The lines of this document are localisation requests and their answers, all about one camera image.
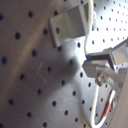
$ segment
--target white pegboard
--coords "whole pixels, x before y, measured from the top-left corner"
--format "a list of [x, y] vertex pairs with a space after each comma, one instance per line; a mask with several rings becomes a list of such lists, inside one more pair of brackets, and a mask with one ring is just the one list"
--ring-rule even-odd
[[[89, 128], [94, 79], [82, 69], [84, 38], [55, 48], [48, 25], [49, 18], [86, 2], [0, 0], [0, 128]], [[90, 53], [127, 38], [127, 4], [94, 1], [97, 30], [91, 34]], [[96, 122], [110, 90], [107, 84], [100, 88]]]

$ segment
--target white cord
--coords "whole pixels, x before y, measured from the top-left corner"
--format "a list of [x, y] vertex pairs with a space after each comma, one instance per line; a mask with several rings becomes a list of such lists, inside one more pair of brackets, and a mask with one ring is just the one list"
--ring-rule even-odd
[[92, 105], [92, 112], [91, 112], [91, 119], [90, 119], [90, 123], [91, 123], [91, 127], [92, 128], [101, 128], [102, 125], [104, 124], [106, 118], [107, 118], [107, 115], [108, 115], [108, 111], [109, 111], [109, 108], [111, 106], [111, 103], [112, 103], [112, 100], [115, 96], [115, 91], [112, 90], [111, 92], [111, 95], [109, 97], [109, 101], [106, 105], [106, 109], [104, 111], [104, 115], [101, 119], [101, 121], [95, 125], [95, 112], [96, 112], [96, 105], [97, 105], [97, 100], [98, 100], [98, 94], [99, 94], [99, 86], [96, 85], [95, 86], [95, 92], [94, 92], [94, 99], [93, 99], [93, 105]]
[[89, 6], [89, 10], [88, 10], [88, 27], [89, 27], [89, 33], [88, 35], [86, 35], [86, 39], [85, 39], [85, 43], [84, 43], [84, 52], [85, 55], [87, 55], [87, 45], [88, 42], [90, 42], [90, 33], [91, 33], [91, 29], [92, 29], [92, 24], [93, 24], [93, 0], [89, 0], [88, 1], [88, 6]]

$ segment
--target metal bracket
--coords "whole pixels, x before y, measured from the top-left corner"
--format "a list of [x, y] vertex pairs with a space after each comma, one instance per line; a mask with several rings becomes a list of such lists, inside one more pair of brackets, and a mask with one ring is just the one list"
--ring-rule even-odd
[[114, 65], [128, 60], [128, 39], [114, 48], [105, 49], [103, 52], [93, 53], [86, 56], [87, 60], [107, 60], [114, 70]]
[[66, 13], [49, 19], [56, 47], [88, 34], [88, 4], [79, 5]]

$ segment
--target pegboard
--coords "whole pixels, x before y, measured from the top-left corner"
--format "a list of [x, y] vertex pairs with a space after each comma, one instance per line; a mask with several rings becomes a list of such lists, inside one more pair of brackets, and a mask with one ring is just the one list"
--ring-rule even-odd
[[[55, 48], [49, 18], [87, 1], [0, 0], [0, 128], [89, 128], [94, 79], [82, 69], [84, 37]], [[128, 38], [128, 1], [94, 0], [89, 53]], [[127, 62], [115, 66], [127, 67]], [[100, 88], [96, 123], [111, 87]], [[110, 109], [103, 128], [108, 128]]]

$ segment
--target wire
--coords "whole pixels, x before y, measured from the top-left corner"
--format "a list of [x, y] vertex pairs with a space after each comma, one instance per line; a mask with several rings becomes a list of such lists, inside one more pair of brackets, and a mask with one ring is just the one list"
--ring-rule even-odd
[[107, 102], [107, 105], [106, 105], [106, 108], [105, 108], [105, 111], [104, 111], [104, 114], [103, 114], [101, 121], [98, 124], [95, 124], [95, 111], [96, 111], [96, 105], [97, 105], [97, 100], [98, 100], [98, 94], [99, 94], [99, 86], [95, 85], [94, 99], [93, 99], [91, 119], [90, 119], [90, 123], [91, 123], [92, 128], [101, 128], [102, 125], [104, 124], [104, 122], [107, 118], [108, 112], [109, 112], [109, 108], [110, 108], [111, 103], [113, 101], [113, 98], [115, 96], [115, 91], [112, 90], [112, 92], [110, 94], [110, 97], [109, 97], [109, 100]]
[[84, 43], [84, 53], [87, 55], [87, 45], [88, 42], [90, 42], [90, 33], [92, 29], [92, 24], [93, 24], [93, 0], [88, 1], [88, 27], [89, 27], [89, 33], [86, 35], [85, 43]]

